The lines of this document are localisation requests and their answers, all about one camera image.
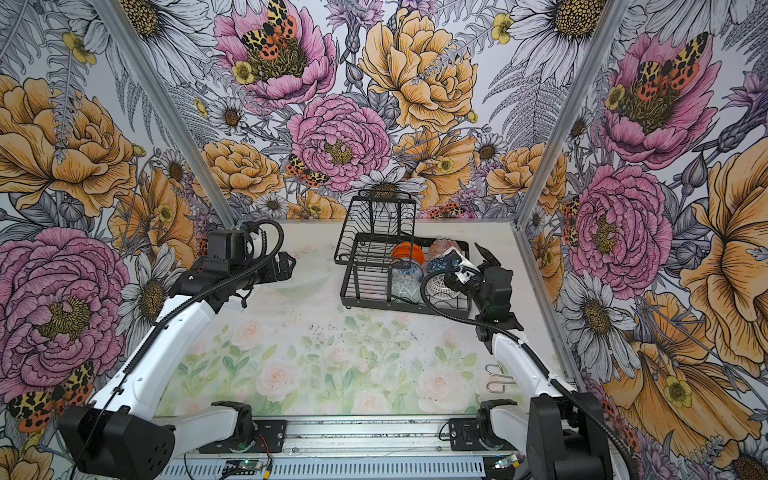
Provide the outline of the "blue geometric bowl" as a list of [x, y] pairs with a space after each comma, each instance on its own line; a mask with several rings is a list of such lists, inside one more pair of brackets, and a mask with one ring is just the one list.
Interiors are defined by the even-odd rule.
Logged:
[[463, 259], [463, 255], [456, 250], [446, 251], [440, 256], [432, 258], [427, 263], [426, 272], [432, 274], [436, 272], [458, 271]]

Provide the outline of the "maroon petal patterned bowl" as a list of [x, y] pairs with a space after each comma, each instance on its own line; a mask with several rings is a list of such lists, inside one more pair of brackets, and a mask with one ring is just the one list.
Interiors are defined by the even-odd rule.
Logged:
[[430, 278], [426, 284], [426, 291], [428, 296], [434, 301], [448, 301], [449, 299], [456, 299], [460, 295], [459, 292], [447, 286], [444, 274], [438, 274]]

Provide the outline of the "red patterned bowl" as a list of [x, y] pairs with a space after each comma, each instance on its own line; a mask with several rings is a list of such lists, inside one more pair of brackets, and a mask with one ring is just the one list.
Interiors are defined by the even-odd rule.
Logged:
[[461, 250], [461, 247], [458, 244], [458, 242], [453, 239], [448, 239], [448, 238], [437, 239], [429, 246], [428, 257], [430, 259], [442, 257], [446, 252], [448, 252], [452, 248], [457, 249], [458, 251]]

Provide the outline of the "green patterned bowl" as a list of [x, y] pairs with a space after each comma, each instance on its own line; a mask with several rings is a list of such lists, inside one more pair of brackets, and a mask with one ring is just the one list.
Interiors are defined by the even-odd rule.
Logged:
[[409, 275], [392, 277], [391, 295], [399, 302], [416, 305], [421, 302], [420, 281]]

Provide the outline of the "black wire dish rack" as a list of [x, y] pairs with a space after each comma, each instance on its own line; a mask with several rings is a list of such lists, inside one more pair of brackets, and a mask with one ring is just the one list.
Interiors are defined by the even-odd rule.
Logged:
[[434, 238], [416, 235], [417, 202], [409, 193], [363, 189], [352, 196], [334, 252], [344, 268], [344, 307], [432, 315], [420, 286]]

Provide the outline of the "blue floral bowl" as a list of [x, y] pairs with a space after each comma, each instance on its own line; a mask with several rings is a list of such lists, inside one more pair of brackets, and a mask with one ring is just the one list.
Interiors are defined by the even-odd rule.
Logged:
[[397, 260], [392, 264], [392, 277], [405, 278], [421, 282], [424, 277], [424, 270], [421, 265], [411, 260]]

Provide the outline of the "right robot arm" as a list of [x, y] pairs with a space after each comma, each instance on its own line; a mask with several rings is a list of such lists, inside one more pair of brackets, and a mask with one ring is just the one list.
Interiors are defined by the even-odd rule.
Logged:
[[476, 333], [524, 394], [522, 405], [485, 404], [480, 437], [514, 447], [497, 470], [512, 469], [516, 479], [612, 479], [609, 429], [601, 403], [563, 381], [534, 351], [511, 309], [513, 272], [488, 249], [482, 262], [460, 263], [478, 314]]

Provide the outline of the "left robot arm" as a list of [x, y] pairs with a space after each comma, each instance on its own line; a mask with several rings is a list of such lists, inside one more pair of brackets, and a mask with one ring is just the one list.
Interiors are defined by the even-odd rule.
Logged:
[[295, 259], [282, 251], [284, 230], [270, 219], [208, 237], [207, 252], [171, 287], [158, 319], [118, 372], [83, 406], [67, 408], [58, 430], [71, 473], [154, 479], [170, 460], [209, 444], [250, 447], [256, 428], [249, 405], [217, 401], [158, 423], [157, 408], [173, 373], [204, 328], [231, 299], [288, 280]]

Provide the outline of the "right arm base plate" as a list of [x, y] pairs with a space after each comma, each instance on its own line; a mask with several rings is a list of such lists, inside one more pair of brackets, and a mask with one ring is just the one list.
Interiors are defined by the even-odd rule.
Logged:
[[448, 442], [455, 452], [506, 451], [512, 446], [493, 436], [476, 418], [451, 418], [447, 423]]

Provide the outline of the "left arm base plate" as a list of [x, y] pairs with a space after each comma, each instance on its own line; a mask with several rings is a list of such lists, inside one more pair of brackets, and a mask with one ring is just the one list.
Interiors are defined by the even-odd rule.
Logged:
[[286, 440], [286, 420], [254, 420], [244, 433], [206, 444], [198, 449], [201, 454], [281, 453]]

